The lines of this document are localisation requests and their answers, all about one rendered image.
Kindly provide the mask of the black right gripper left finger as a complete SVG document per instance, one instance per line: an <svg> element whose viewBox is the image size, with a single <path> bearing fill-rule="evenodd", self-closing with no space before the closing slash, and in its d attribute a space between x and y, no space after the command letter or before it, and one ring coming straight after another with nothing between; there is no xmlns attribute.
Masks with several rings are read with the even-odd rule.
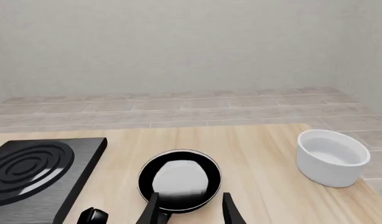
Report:
<svg viewBox="0 0 382 224"><path fill-rule="evenodd" d="M157 224L159 219L159 194L153 193L136 224Z"/></svg>

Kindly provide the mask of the round black stove knob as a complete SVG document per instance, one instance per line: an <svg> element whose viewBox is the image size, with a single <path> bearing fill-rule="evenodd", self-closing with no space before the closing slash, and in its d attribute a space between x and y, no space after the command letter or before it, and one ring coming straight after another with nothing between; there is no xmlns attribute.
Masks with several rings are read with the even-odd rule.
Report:
<svg viewBox="0 0 382 224"><path fill-rule="evenodd" d="M108 217L106 212L90 207L81 212L77 224L106 224Z"/></svg>

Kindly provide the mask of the flat black stove plate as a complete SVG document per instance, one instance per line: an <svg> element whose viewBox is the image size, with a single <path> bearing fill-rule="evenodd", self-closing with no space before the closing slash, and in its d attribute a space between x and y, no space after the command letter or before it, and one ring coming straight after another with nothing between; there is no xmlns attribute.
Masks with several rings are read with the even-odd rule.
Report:
<svg viewBox="0 0 382 224"><path fill-rule="evenodd" d="M0 224L62 224L106 138L11 140L0 147Z"/></svg>

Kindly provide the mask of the black frying pan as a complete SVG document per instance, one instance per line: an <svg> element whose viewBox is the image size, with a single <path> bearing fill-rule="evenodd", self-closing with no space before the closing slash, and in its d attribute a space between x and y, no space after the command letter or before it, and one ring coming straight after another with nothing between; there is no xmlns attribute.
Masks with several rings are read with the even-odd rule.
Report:
<svg viewBox="0 0 382 224"><path fill-rule="evenodd" d="M167 224L172 214L204 207L218 193L221 170L206 154L188 149L162 152L148 160L139 172L137 187L148 203L159 194L157 224Z"/></svg>

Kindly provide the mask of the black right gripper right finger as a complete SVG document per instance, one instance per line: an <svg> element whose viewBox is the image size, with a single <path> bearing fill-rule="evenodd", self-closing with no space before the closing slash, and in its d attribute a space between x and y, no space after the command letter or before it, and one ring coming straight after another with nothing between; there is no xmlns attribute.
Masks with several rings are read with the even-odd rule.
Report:
<svg viewBox="0 0 382 224"><path fill-rule="evenodd" d="M222 210L225 224L246 224L229 192L223 193Z"/></svg>

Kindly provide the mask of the white round bowl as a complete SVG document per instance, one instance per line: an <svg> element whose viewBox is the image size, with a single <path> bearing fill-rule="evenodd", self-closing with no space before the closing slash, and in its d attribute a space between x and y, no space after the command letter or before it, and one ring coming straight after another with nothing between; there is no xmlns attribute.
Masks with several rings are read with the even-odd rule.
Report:
<svg viewBox="0 0 382 224"><path fill-rule="evenodd" d="M308 179L327 187L353 185L370 158L362 143L345 134L313 129L297 137L297 167Z"/></svg>

